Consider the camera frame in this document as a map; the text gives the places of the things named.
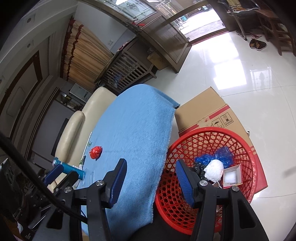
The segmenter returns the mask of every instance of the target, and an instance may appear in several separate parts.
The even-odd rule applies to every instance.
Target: white ball
[[[211,162],[204,169],[205,178],[213,182],[220,181],[223,174],[223,169],[224,169],[224,166],[220,160],[218,159],[211,160]]]

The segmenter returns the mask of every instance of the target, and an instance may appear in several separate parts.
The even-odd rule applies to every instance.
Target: blue gripper pad
[[[193,207],[194,206],[193,189],[179,160],[176,163],[176,174],[177,174],[177,178],[180,183],[185,201],[191,207]]]
[[[56,165],[54,169],[50,171],[44,178],[43,182],[47,186],[52,184],[52,182],[64,171],[63,165]]]
[[[114,171],[117,172],[117,175],[116,175],[116,177],[113,181],[113,185],[111,186],[111,189],[110,189],[109,205],[111,207],[118,201],[118,197],[119,197],[124,179],[126,177],[126,171],[127,171],[126,160],[120,159],[120,161],[116,165]]]

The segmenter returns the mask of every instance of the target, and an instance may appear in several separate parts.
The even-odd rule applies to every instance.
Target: red plastic basket
[[[242,165],[243,184],[239,186],[248,202],[256,189],[256,162],[248,144],[236,133],[219,127],[198,128],[181,136],[168,150],[167,160],[156,192],[155,203],[162,218],[175,230],[191,235],[197,209],[183,199],[175,172],[178,159],[193,167],[194,158],[213,154],[227,146],[234,155],[234,163]],[[217,211],[215,232],[221,230],[222,210]]]

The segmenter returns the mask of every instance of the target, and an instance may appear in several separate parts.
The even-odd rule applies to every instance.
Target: wooden chair
[[[285,31],[283,29],[279,30],[278,23],[281,23],[279,17],[270,10],[255,10],[255,12],[260,20],[266,41],[269,42],[268,33],[271,33],[274,36],[275,45],[278,49],[279,55],[282,55],[280,41],[291,41],[293,54],[296,56],[295,42],[292,35],[289,31]]]
[[[243,18],[253,18],[256,17],[256,12],[255,9],[260,9],[259,5],[254,1],[254,0],[247,0],[245,1],[247,9],[241,10],[241,11],[237,11],[236,9],[233,8],[233,6],[231,6],[227,0],[218,0],[218,3],[223,4],[226,12],[234,17],[235,21],[237,22],[241,33],[239,33],[239,35],[247,41],[247,36],[246,36],[246,32],[244,31],[241,23],[240,23],[240,19]]]

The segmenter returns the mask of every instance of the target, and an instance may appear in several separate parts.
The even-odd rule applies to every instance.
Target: black cable
[[[41,193],[57,208],[71,217],[77,218],[79,221],[87,223],[87,218],[81,214],[74,212],[71,208],[64,205],[38,178],[34,170],[30,167],[27,160],[17,151],[10,140],[0,132],[0,147],[5,153],[11,157],[15,164],[24,172],[24,174],[32,181]]]

